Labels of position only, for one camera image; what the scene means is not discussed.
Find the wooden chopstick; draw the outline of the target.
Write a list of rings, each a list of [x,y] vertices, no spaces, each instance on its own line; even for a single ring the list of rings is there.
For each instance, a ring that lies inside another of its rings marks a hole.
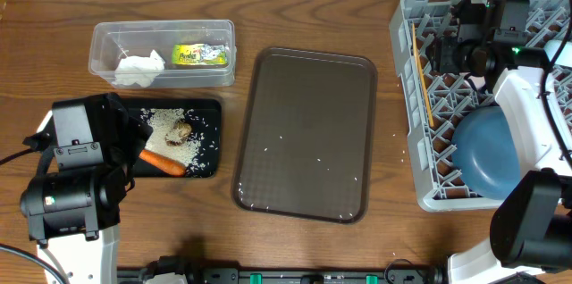
[[[424,75],[423,67],[421,66],[422,64],[421,64],[420,53],[419,53],[419,50],[417,48],[416,27],[415,27],[414,23],[411,23],[411,33],[412,33],[412,50],[413,50],[415,65],[416,65],[416,69],[418,72],[418,76],[419,76],[419,80],[420,80],[420,84],[421,84],[421,89],[422,89],[422,94],[423,94],[423,98],[424,98],[427,121],[428,121],[429,127],[432,128],[434,125],[433,113],[432,113],[432,109],[431,109],[430,99],[428,96],[427,86],[425,84],[425,75]]]

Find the brown food scrap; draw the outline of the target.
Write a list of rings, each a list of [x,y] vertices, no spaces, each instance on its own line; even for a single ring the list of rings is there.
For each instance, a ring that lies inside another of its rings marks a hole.
[[[164,140],[168,146],[180,146],[186,142],[192,132],[192,127],[185,121],[176,121],[165,134]]]

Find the orange carrot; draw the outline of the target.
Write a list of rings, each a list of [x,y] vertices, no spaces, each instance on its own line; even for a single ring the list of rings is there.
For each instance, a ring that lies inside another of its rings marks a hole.
[[[178,163],[168,157],[156,154],[146,149],[141,151],[139,158],[155,166],[160,171],[174,177],[182,177],[186,173],[186,166],[182,163]]]

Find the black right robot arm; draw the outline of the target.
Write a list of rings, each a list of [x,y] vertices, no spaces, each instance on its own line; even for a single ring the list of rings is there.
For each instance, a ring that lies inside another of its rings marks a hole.
[[[452,255],[450,283],[501,283],[571,267],[571,132],[555,91],[555,66],[570,66],[570,33],[527,46],[528,0],[464,1],[458,37],[437,45],[434,66],[484,78],[502,110],[522,179],[495,212],[489,237]]]

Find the grey dishwasher rack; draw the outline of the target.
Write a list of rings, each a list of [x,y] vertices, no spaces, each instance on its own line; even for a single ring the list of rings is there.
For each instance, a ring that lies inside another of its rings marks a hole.
[[[408,112],[408,150],[419,205],[428,212],[492,209],[504,200],[479,196],[461,180],[452,162],[452,137],[458,124],[476,109],[498,106],[486,89],[476,93],[464,80],[467,72],[440,74],[431,65],[434,44],[457,35],[453,8],[462,0],[400,0],[390,33],[396,72],[403,86]],[[471,0],[486,3],[489,0]],[[527,46],[543,48],[563,39],[570,20],[568,0],[530,0],[526,20]],[[412,50],[411,23],[425,75],[434,125],[429,127],[421,84]],[[571,132],[571,64],[555,66],[555,91]]]

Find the pile of white rice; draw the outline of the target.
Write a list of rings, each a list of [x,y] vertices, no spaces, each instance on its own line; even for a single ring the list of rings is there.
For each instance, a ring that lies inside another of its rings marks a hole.
[[[220,153],[220,114],[213,109],[140,108],[140,119],[153,133],[146,150],[168,157],[186,166],[193,178],[206,178],[215,173]],[[192,127],[186,142],[168,146],[164,136],[176,121],[185,121]]]

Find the green snack wrapper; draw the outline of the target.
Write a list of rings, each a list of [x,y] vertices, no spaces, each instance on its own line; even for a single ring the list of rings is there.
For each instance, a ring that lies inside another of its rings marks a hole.
[[[226,46],[209,44],[175,45],[171,62],[175,65],[225,65],[228,62]]]

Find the black waste tray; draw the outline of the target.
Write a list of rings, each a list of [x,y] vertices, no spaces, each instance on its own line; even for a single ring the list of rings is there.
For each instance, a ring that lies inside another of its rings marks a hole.
[[[187,178],[213,176],[220,157],[222,107],[214,99],[125,98],[129,114],[149,125],[153,134],[146,150],[186,166]],[[181,121],[190,133],[179,146],[169,146],[174,139],[174,125]]]

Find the blue plate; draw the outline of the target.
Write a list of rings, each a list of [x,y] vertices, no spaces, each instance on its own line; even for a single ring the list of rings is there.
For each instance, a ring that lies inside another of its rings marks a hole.
[[[499,106],[474,110],[458,124],[452,154],[461,180],[477,195],[504,200],[521,179],[509,125]]]

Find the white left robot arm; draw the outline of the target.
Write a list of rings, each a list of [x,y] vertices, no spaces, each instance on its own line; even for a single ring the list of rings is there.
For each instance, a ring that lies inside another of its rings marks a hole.
[[[53,103],[25,138],[41,157],[20,206],[48,282],[117,282],[119,204],[151,133],[107,93]]]

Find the clear plastic bin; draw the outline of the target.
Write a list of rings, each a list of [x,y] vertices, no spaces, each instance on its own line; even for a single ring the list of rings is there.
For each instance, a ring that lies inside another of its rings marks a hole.
[[[183,66],[171,62],[175,45],[224,45],[225,65]],[[141,88],[138,85],[112,84],[114,71],[128,56],[147,57],[156,50],[164,59],[164,72],[149,88],[208,88],[230,86],[235,80],[236,39],[230,20],[117,21],[103,22],[94,28],[88,70],[114,88]]]

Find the dark brown serving tray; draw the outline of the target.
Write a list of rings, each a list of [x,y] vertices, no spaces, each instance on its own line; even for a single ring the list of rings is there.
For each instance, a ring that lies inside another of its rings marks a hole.
[[[377,69],[363,56],[257,57],[231,196],[241,209],[352,224],[366,214]]]

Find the white tissue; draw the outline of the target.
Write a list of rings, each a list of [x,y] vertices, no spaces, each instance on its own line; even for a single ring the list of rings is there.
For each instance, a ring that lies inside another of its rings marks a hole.
[[[149,88],[155,78],[164,72],[164,59],[156,50],[147,57],[128,56],[121,59],[114,71],[112,84],[119,86],[138,85]]]

